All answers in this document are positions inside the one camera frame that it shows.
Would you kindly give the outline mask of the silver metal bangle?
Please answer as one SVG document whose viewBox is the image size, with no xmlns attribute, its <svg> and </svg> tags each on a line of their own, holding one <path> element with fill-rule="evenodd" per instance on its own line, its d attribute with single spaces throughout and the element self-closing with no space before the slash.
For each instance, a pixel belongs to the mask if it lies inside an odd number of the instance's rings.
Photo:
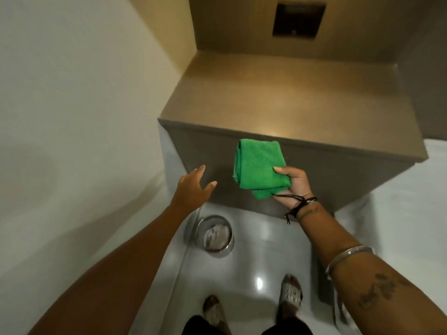
<svg viewBox="0 0 447 335">
<path fill-rule="evenodd" d="M 337 256 L 334 257 L 334 259 L 327 265 L 327 267 L 325 269 L 325 274 L 326 274 L 327 279 L 329 281 L 332 281 L 331 273 L 340 262 L 342 262 L 344 259 L 346 259 L 347 257 L 349 257 L 351 255 L 355 255 L 355 254 L 363 253 L 363 252 L 375 254 L 374 248 L 372 248 L 370 246 L 366 246 L 366 245 L 351 247 L 351 248 L 339 253 Z"/>
</svg>

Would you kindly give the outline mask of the black thread wristband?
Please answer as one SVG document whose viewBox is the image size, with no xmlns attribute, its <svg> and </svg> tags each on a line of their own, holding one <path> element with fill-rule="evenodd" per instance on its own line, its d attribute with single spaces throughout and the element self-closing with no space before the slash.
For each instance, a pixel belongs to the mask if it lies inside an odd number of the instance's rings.
<svg viewBox="0 0 447 335">
<path fill-rule="evenodd" d="M 291 225 L 290 219 L 289 219 L 290 216 L 292 216 L 293 218 L 296 218 L 299 210 L 301 210 L 302 208 L 304 208 L 305 206 L 307 206 L 311 203 L 315 203 L 315 202 L 319 201 L 317 197 L 305 198 L 305 197 L 297 196 L 294 194 L 274 194 L 273 196 L 274 197 L 293 198 L 294 200 L 299 202 L 293 209 L 291 209 L 289 212 L 284 214 L 284 218 L 286 219 L 288 225 Z"/>
</svg>

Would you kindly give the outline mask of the person's black trousers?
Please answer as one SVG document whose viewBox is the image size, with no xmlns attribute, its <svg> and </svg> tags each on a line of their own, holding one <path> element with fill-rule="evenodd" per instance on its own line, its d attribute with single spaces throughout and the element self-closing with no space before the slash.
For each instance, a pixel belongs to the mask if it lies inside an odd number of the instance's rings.
<svg viewBox="0 0 447 335">
<path fill-rule="evenodd" d="M 232 335 L 226 324 L 213 326 L 203 316 L 194 315 L 185 324 L 182 335 Z M 313 335 L 306 323 L 298 318 L 277 322 L 261 335 Z"/>
</svg>

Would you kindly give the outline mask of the person's right sandal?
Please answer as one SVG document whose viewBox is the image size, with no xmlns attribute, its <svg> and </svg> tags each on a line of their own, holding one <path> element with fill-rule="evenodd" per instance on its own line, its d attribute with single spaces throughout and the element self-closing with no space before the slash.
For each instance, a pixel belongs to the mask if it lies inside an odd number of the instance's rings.
<svg viewBox="0 0 447 335">
<path fill-rule="evenodd" d="M 291 274 L 286 274 L 281 283 L 276 321 L 298 318 L 302 301 L 303 292 L 298 279 Z"/>
</svg>

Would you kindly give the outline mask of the green microfibre cloth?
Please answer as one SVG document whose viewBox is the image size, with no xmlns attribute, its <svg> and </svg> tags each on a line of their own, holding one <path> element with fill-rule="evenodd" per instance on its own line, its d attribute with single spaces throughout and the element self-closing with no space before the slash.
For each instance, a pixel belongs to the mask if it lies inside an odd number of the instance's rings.
<svg viewBox="0 0 447 335">
<path fill-rule="evenodd" d="M 241 139 L 238 142 L 233 178 L 239 188 L 264 200 L 291 186 L 287 175 L 278 174 L 274 167 L 285 167 L 279 142 Z"/>
</svg>

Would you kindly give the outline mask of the person's left hand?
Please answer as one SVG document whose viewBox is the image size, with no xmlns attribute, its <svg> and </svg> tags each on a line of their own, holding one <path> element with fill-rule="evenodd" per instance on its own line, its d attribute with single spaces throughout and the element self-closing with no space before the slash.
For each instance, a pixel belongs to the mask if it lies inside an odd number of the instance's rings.
<svg viewBox="0 0 447 335">
<path fill-rule="evenodd" d="M 208 201 L 203 200 L 203 188 L 200 185 L 205 168 L 206 166 L 202 165 L 180 178 L 170 203 L 172 209 L 189 215 Z"/>
</svg>

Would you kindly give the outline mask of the round steel waste bin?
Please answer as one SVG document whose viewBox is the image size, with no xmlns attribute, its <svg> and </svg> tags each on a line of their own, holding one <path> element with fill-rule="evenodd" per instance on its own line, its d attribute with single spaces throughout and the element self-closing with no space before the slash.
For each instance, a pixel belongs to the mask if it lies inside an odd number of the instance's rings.
<svg viewBox="0 0 447 335">
<path fill-rule="evenodd" d="M 215 258 L 228 256 L 234 248 L 232 226 L 221 215 L 209 215 L 200 219 L 193 235 L 196 247 Z"/>
</svg>

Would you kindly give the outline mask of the person's right forearm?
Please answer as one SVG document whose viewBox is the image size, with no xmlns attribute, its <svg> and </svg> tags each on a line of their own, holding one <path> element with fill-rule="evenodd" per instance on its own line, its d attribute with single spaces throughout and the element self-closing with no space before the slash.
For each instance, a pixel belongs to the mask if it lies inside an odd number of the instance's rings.
<svg viewBox="0 0 447 335">
<path fill-rule="evenodd" d="M 318 202 L 299 210 L 297 220 L 325 267 L 339 253 L 361 245 Z M 331 278 L 363 335 L 447 335 L 447 315 L 375 254 L 347 257 Z"/>
</svg>

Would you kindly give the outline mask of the person's sandal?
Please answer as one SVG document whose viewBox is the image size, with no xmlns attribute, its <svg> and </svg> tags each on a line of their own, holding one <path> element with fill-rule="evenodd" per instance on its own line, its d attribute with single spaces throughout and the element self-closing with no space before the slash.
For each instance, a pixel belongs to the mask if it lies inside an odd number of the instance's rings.
<svg viewBox="0 0 447 335">
<path fill-rule="evenodd" d="M 232 335 L 223 307 L 215 295 L 209 295 L 203 304 L 204 319 L 224 335 Z"/>
<path fill-rule="evenodd" d="M 286 274 L 281 283 L 276 321 L 298 318 L 302 301 L 303 292 L 298 279 L 291 274 Z"/>
</svg>

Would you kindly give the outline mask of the person's right hand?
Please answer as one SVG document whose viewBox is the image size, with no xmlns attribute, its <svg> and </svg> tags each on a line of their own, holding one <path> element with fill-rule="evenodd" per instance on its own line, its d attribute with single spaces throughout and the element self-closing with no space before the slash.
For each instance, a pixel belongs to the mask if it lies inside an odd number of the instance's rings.
<svg viewBox="0 0 447 335">
<path fill-rule="evenodd" d="M 289 178 L 291 181 L 291 186 L 283 191 L 278 192 L 277 194 L 294 194 L 297 196 L 302 196 L 305 198 L 314 197 L 306 172 L 298 169 L 298 178 Z M 294 200 L 293 198 L 284 198 L 284 197 L 274 197 L 273 198 L 287 207 L 288 209 L 293 209 L 299 202 Z"/>
</svg>

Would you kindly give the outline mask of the person's left sandal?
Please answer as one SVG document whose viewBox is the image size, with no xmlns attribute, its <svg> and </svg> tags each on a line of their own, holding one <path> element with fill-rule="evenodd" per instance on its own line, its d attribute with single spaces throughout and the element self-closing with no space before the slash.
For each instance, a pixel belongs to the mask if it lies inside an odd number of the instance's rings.
<svg viewBox="0 0 447 335">
<path fill-rule="evenodd" d="M 203 304 L 204 319 L 224 335 L 232 335 L 223 307 L 215 295 L 209 295 Z"/>
</svg>

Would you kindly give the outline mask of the brown stone ledge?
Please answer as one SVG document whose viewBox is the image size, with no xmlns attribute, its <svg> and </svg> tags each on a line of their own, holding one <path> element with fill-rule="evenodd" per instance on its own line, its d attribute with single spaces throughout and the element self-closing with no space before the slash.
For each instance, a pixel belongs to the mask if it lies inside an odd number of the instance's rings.
<svg viewBox="0 0 447 335">
<path fill-rule="evenodd" d="M 212 203 L 275 217 L 286 209 L 232 178 L 240 139 L 278 141 L 332 213 L 428 159 L 391 65 L 199 52 L 159 123 L 186 170 L 218 182 Z"/>
</svg>

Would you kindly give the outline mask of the dark square wall plate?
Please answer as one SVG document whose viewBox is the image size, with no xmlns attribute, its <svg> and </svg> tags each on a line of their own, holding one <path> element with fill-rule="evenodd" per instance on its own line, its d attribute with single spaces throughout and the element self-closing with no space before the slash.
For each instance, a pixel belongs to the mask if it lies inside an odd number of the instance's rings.
<svg viewBox="0 0 447 335">
<path fill-rule="evenodd" d="M 327 3 L 321 1 L 279 2 L 272 36 L 315 39 L 326 7 Z"/>
</svg>

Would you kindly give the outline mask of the person's left forearm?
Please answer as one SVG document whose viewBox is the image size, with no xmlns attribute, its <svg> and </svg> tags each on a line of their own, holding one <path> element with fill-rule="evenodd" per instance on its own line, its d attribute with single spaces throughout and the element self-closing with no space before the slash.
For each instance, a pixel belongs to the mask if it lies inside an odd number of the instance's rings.
<svg viewBox="0 0 447 335">
<path fill-rule="evenodd" d="M 182 222 L 197 209 L 171 204 L 73 283 L 28 335 L 127 335 Z"/>
</svg>

